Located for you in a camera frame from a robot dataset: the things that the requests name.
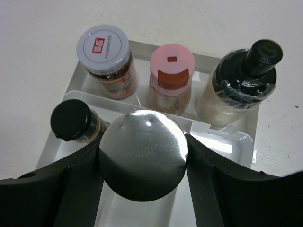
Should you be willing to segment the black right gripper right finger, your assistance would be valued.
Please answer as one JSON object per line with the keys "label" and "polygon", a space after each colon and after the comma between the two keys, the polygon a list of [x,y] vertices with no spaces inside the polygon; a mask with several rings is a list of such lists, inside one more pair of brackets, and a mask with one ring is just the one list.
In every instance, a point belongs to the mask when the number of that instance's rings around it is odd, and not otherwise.
{"label": "black right gripper right finger", "polygon": [[303,174],[241,166],[187,135],[187,175],[199,227],[300,227]]}

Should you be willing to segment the blue label bottle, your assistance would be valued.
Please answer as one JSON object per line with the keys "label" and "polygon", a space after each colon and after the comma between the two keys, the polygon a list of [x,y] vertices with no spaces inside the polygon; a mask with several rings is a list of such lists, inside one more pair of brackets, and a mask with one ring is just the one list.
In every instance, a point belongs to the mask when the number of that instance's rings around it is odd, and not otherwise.
{"label": "blue label bottle", "polygon": [[99,165],[107,185],[118,195],[154,201],[173,191],[187,167],[188,145],[180,126],[168,115],[137,110],[116,118],[99,144]]}

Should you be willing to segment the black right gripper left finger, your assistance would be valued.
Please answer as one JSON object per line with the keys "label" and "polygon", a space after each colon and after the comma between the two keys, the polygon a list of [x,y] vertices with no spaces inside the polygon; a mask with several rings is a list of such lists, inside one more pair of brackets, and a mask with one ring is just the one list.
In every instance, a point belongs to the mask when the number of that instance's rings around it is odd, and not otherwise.
{"label": "black right gripper left finger", "polygon": [[99,140],[17,179],[0,182],[2,227],[92,227],[103,177]]}

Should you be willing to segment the orange label silver cap jar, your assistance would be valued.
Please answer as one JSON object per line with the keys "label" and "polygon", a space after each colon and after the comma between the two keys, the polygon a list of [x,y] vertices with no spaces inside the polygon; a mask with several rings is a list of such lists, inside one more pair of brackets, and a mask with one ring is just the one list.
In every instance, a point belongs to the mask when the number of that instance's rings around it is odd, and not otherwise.
{"label": "orange label silver cap jar", "polygon": [[78,40],[80,63],[112,99],[123,99],[135,92],[138,74],[129,39],[118,27],[99,25]]}

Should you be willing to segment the grinder jar white contents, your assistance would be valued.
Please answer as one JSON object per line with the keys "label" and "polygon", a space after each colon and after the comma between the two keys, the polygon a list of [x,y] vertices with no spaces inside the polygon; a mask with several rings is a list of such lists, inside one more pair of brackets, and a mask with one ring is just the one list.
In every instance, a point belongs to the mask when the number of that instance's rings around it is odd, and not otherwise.
{"label": "grinder jar white contents", "polygon": [[196,102],[197,115],[217,128],[246,116],[274,92],[275,66],[282,57],[281,46],[268,39],[229,52],[209,75]]}

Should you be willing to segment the dark spice bottle black cap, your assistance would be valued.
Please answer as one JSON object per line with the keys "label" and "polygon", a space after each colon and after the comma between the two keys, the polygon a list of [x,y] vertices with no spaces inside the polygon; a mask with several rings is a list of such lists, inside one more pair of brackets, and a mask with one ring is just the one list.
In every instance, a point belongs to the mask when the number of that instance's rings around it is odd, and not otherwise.
{"label": "dark spice bottle black cap", "polygon": [[69,99],[55,107],[50,125],[55,137],[59,139],[90,143],[103,136],[110,123],[102,120],[85,102]]}

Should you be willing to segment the pink cap spice jar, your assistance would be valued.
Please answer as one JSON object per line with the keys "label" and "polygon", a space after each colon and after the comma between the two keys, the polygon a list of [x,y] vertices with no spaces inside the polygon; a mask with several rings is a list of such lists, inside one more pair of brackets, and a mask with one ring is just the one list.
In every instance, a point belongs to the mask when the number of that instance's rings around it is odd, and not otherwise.
{"label": "pink cap spice jar", "polygon": [[182,115],[191,99],[193,53],[180,44],[165,44],[150,58],[150,85],[147,103],[150,109]]}

